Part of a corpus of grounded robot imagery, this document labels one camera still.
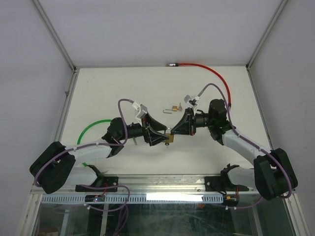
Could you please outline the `large brass padlock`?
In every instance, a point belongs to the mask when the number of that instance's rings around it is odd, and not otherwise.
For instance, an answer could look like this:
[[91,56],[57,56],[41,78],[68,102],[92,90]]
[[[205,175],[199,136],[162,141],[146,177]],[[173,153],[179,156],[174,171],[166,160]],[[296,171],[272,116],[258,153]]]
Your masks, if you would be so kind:
[[174,142],[174,135],[171,134],[171,128],[170,127],[166,128],[164,134],[168,137],[168,140],[164,141],[165,144],[166,143],[170,143],[171,144],[171,143]]

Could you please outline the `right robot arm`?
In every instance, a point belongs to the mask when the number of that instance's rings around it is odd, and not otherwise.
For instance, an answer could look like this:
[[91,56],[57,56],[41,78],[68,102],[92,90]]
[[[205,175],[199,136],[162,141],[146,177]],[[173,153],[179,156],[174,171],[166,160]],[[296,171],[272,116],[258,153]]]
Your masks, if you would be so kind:
[[276,197],[287,197],[298,186],[298,180],[288,158],[281,149],[264,149],[242,135],[228,120],[228,112],[222,99],[214,99],[207,113],[195,113],[187,108],[181,120],[171,129],[172,135],[191,135],[198,128],[208,128],[213,140],[230,148],[252,164],[246,169],[239,165],[227,165],[220,175],[220,185],[232,190],[237,185],[256,189],[270,201]]

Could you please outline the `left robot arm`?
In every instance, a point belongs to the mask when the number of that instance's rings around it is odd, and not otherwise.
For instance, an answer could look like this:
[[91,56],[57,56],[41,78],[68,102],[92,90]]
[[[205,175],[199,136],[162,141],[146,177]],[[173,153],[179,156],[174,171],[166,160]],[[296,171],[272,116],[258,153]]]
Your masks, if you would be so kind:
[[81,191],[97,191],[104,186],[105,180],[92,161],[117,155],[128,139],[143,137],[151,146],[168,140],[166,129],[149,114],[142,115],[139,123],[130,125],[122,117],[114,118],[99,141],[73,147],[66,147],[59,141],[52,142],[32,163],[30,173],[36,186],[47,194],[64,185],[75,185]]

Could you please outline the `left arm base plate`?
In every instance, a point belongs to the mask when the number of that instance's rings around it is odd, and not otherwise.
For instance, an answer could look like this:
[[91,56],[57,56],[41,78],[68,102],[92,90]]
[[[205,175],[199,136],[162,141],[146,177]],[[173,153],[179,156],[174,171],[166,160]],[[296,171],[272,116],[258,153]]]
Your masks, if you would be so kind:
[[96,180],[89,185],[90,188],[86,188],[82,185],[76,185],[75,191],[76,192],[104,192],[104,187],[111,187],[118,185],[118,177],[110,177],[110,176],[104,176],[104,177],[97,177]]

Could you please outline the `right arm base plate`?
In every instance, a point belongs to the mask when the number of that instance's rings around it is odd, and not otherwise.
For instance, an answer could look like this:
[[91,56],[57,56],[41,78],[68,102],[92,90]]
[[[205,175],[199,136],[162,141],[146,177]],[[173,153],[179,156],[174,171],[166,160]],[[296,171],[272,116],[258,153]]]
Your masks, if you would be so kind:
[[235,185],[230,182],[229,179],[226,179],[221,176],[205,176],[204,185],[206,192],[218,192],[224,194],[226,192],[240,192],[249,191],[249,188],[243,185]]

